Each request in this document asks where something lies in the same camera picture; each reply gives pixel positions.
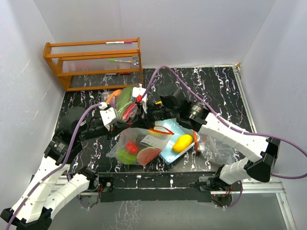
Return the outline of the watermelon slice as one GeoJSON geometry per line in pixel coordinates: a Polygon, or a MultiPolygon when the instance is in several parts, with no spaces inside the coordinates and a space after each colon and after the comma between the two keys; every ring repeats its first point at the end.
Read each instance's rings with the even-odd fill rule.
{"type": "Polygon", "coordinates": [[[144,148],[137,154],[137,163],[139,165],[145,166],[154,158],[156,158],[161,153],[161,151],[161,149],[155,147],[144,148]]]}

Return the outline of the yellow mango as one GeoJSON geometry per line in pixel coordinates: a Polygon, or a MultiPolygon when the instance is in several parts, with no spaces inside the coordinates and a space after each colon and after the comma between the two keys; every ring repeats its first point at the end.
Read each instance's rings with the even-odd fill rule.
{"type": "Polygon", "coordinates": [[[172,151],[175,153],[181,153],[193,142],[193,137],[185,134],[180,136],[172,147],[172,151]]]}

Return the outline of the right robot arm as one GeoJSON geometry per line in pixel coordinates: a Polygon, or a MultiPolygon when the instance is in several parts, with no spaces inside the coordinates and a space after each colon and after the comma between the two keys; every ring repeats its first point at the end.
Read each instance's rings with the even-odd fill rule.
{"type": "Polygon", "coordinates": [[[156,121],[174,118],[183,128],[208,135],[238,150],[244,158],[220,167],[211,179],[219,190],[248,178],[264,183],[270,181],[279,153],[279,139],[254,136],[241,130],[214,115],[203,103],[188,101],[183,91],[176,86],[163,87],[159,96],[161,105],[147,104],[145,89],[132,89],[132,98],[140,108],[132,127],[153,127],[156,121]]]}

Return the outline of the white dotted zip bag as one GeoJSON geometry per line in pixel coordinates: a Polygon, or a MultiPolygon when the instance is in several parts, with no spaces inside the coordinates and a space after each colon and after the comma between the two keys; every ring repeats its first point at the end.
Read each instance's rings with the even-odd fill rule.
{"type": "Polygon", "coordinates": [[[121,120],[123,122],[131,121],[137,114],[137,99],[141,99],[145,89],[141,84],[133,84],[121,90],[112,92],[106,101],[101,102],[99,112],[105,126],[114,124],[121,120]]]}

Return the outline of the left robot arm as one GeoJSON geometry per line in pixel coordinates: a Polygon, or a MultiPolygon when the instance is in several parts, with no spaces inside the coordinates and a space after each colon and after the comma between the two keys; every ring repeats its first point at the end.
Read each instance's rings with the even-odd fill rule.
{"type": "Polygon", "coordinates": [[[55,215],[72,199],[83,191],[97,190],[97,172],[83,167],[74,176],[67,175],[67,182],[52,191],[82,150],[82,141],[108,135],[117,119],[117,111],[103,103],[68,110],[24,194],[13,207],[2,211],[0,217],[7,222],[6,228],[14,225],[18,230],[47,230],[55,215]]]}

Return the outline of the red chili pepper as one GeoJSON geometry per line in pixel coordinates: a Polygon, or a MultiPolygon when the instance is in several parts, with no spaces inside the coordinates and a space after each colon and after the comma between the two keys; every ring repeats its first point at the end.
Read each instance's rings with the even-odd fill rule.
{"type": "Polygon", "coordinates": [[[138,106],[136,103],[132,103],[131,105],[129,105],[122,116],[122,120],[127,122],[130,118],[133,118],[137,113],[137,109],[138,106]]]}

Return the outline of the clear bag orange zipper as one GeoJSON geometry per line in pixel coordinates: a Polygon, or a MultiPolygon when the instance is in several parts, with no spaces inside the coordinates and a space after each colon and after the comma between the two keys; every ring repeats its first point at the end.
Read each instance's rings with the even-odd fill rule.
{"type": "Polygon", "coordinates": [[[197,139],[196,151],[210,163],[222,166],[239,160],[239,152],[229,145],[205,134],[199,134],[195,131],[193,134],[197,139]]]}
{"type": "Polygon", "coordinates": [[[139,152],[142,149],[148,147],[155,147],[163,150],[167,146],[167,143],[169,142],[170,138],[174,133],[164,127],[162,127],[162,129],[162,131],[157,127],[154,127],[152,129],[125,129],[120,133],[117,144],[111,149],[108,154],[106,154],[106,156],[109,158],[115,158],[117,160],[117,152],[120,150],[126,150],[126,144],[129,141],[134,141],[138,145],[139,152]]]}

